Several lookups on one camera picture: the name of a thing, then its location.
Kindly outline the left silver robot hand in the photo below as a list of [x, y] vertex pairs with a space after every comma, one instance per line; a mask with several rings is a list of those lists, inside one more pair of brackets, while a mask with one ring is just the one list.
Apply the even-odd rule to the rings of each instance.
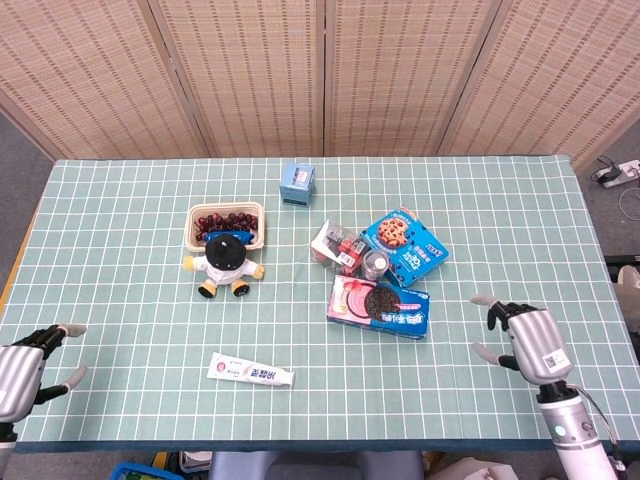
[[41, 380], [52, 352], [67, 337], [84, 335], [87, 327], [55, 324], [35, 330], [9, 345], [1, 346], [1, 422], [15, 424], [26, 418], [34, 405], [66, 395], [84, 378], [87, 368], [79, 367], [60, 384], [43, 388]]

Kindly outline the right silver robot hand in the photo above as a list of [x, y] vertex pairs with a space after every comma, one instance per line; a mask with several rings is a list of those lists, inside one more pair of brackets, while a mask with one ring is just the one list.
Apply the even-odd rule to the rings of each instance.
[[552, 314], [543, 308], [474, 294], [470, 302], [486, 306], [487, 325], [506, 332], [512, 354], [496, 354], [474, 343], [474, 351], [486, 362], [519, 371], [530, 384], [542, 386], [565, 381], [573, 369], [561, 330]]

